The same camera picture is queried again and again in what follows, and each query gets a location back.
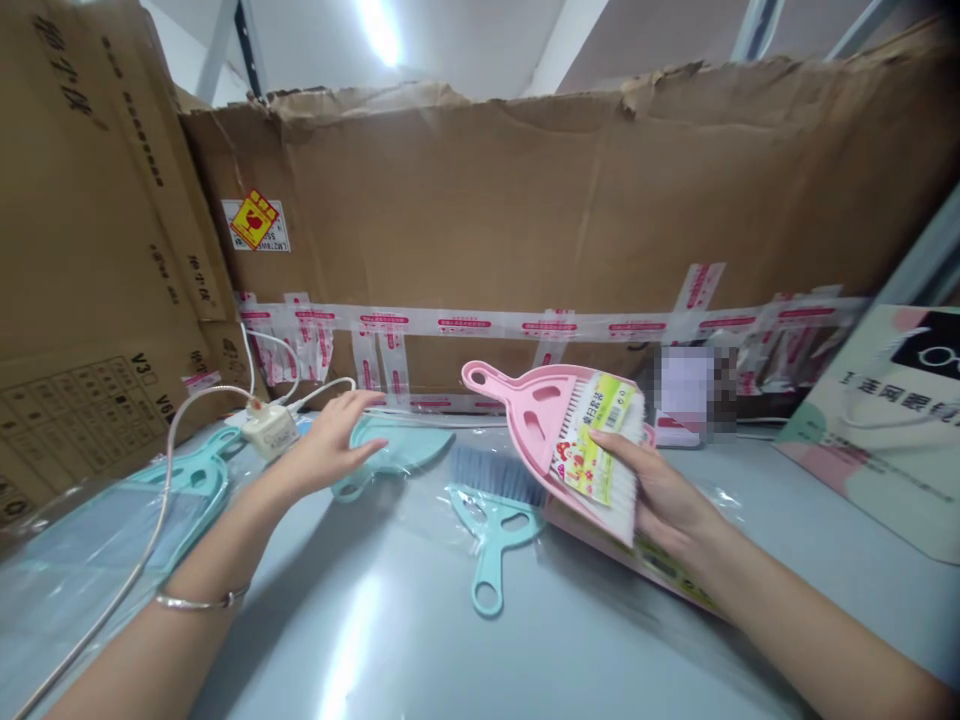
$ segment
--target white cable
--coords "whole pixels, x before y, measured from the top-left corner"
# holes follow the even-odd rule
[[[353,378],[350,378],[350,377],[337,378],[336,380],[331,380],[331,381],[328,382],[326,385],[321,385],[320,387],[318,387],[318,388],[317,388],[316,390],[314,390],[313,392],[311,392],[311,393],[305,395],[304,397],[300,398],[300,399],[297,400],[295,403],[293,403],[293,405],[290,405],[289,407],[287,407],[287,410],[289,410],[292,415],[296,415],[296,414],[300,411],[300,408],[302,408],[304,405],[307,404],[307,401],[308,401],[308,400],[312,400],[312,399],[315,398],[317,395],[319,395],[320,393],[322,393],[324,390],[327,390],[328,388],[332,388],[334,385],[336,385],[336,384],[338,384],[338,383],[342,383],[342,382],[345,382],[345,383],[347,383],[348,385],[350,385],[350,389],[351,389],[351,390],[356,390],[356,389],[357,389],[357,382],[356,382],[356,380],[354,380]]]
[[[737,418],[737,422],[743,425],[762,425],[769,423],[771,425],[782,425],[790,422],[790,418]]]
[[[240,323],[240,332],[243,335],[243,349],[247,351],[247,367],[250,369],[250,394],[257,389],[257,366],[253,364],[253,351],[250,349],[250,331]]]
[[[76,645],[67,653],[67,656],[61,661],[53,672],[47,677],[46,680],[41,683],[41,685],[34,691],[33,695],[30,696],[30,699],[24,703],[23,707],[20,708],[20,711],[13,717],[13,720],[26,720],[27,716],[33,712],[37,704],[46,697],[47,693],[53,688],[54,685],[63,677],[64,673],[70,669],[70,667],[77,661],[77,658],[80,657],[81,653],[86,649],[90,644],[90,641],[99,633],[103,626],[107,624],[107,621],[116,612],[117,608],[123,603],[127,595],[130,594],[130,591],[133,589],[133,586],[136,585],[137,581],[140,579],[140,576],[143,574],[144,569],[147,566],[147,563],[150,562],[150,558],[153,556],[153,551],[156,548],[157,541],[160,539],[160,532],[163,529],[163,522],[167,517],[167,510],[170,500],[170,487],[173,480],[173,444],[177,435],[177,426],[180,424],[180,418],[183,417],[186,409],[190,407],[190,404],[204,395],[210,395],[215,392],[235,392],[240,393],[245,396],[251,402],[259,402],[252,393],[248,393],[242,388],[232,387],[230,385],[217,385],[212,388],[207,388],[206,390],[201,390],[195,395],[188,397],[183,405],[180,406],[180,409],[177,410],[176,415],[173,416],[173,421],[170,423],[170,430],[167,433],[167,474],[166,478],[163,481],[163,497],[160,501],[160,516],[157,518],[157,524],[153,529],[153,535],[150,536],[150,541],[147,543],[146,549],[143,551],[143,555],[140,556],[140,560],[134,566],[133,570],[130,572],[130,575],[127,577],[126,581],[123,583],[123,586],[114,596],[113,600],[110,601],[110,604],[107,606],[100,617],[96,619],[93,625],[90,626],[90,629],[83,635],[82,638],[77,642]]]
[[[364,411],[365,415],[370,415],[372,417],[383,417],[383,418],[397,418],[398,422],[403,423],[413,423],[414,425],[425,425],[427,427],[441,427],[441,428],[462,428],[464,430],[479,430],[484,428],[501,428],[507,426],[506,419],[489,421],[484,420],[481,422],[470,421],[469,417],[465,417],[465,420],[468,422],[442,422],[439,419],[432,419],[430,415],[425,415],[423,413],[415,413],[409,410],[399,410],[394,408],[367,408]]]
[[[287,352],[290,353],[290,357],[293,358],[294,367],[296,367],[296,369],[297,369],[296,375],[295,375],[294,378],[293,378],[293,387],[290,388],[289,392],[287,392],[287,394],[284,395],[284,396],[283,396],[282,398],[280,398],[279,400],[272,400],[272,401],[270,402],[271,405],[285,405],[285,404],[287,403],[287,401],[288,401],[290,398],[293,397],[293,394],[297,391],[297,388],[300,387],[300,377],[303,375],[303,368],[302,368],[301,365],[300,365],[300,358],[297,357],[297,353],[294,351],[294,349],[293,349],[292,347],[290,347],[289,343],[287,343],[286,340],[281,340],[280,338],[275,338],[273,335],[267,335],[266,333],[257,332],[256,330],[247,330],[247,328],[246,328],[245,326],[244,326],[243,330],[244,330],[245,335],[253,335],[254,337],[258,337],[258,338],[261,338],[261,339],[263,339],[263,340],[271,340],[271,341],[277,343],[278,345],[283,345],[283,346],[287,349]],[[251,364],[250,372],[252,373],[252,372],[253,372],[253,357],[252,357],[252,355],[250,354],[250,348],[249,348],[249,346],[247,347],[247,357],[250,358],[250,364]]]

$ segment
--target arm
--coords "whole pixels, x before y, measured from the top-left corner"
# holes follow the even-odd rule
[[[724,614],[828,720],[942,718],[949,688],[727,523],[651,448],[594,439],[637,473],[640,529],[684,563]]]
[[[380,450],[351,449],[350,432],[380,393],[332,400],[299,440],[248,486],[167,584],[173,597],[215,602],[250,582],[274,528],[298,500],[329,487]],[[52,720],[185,718],[220,650],[237,607],[186,612],[151,602],[57,702]]]

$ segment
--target ceiling light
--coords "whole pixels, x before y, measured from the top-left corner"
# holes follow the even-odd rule
[[[370,47],[388,67],[400,61],[400,39],[382,0],[356,0]]]

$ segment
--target power plug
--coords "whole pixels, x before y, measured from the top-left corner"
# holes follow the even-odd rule
[[[285,407],[257,401],[247,405],[247,413],[250,419],[240,428],[240,433],[267,462],[283,455],[300,437],[297,423]]]

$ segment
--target forearm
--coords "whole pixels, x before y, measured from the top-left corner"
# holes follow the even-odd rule
[[[727,617],[828,720],[940,718],[949,689],[732,527],[688,559]]]
[[[214,602],[253,577],[293,498],[270,473],[243,491],[167,583],[167,593]],[[51,718],[186,717],[238,608],[177,611],[151,602],[100,653]]]

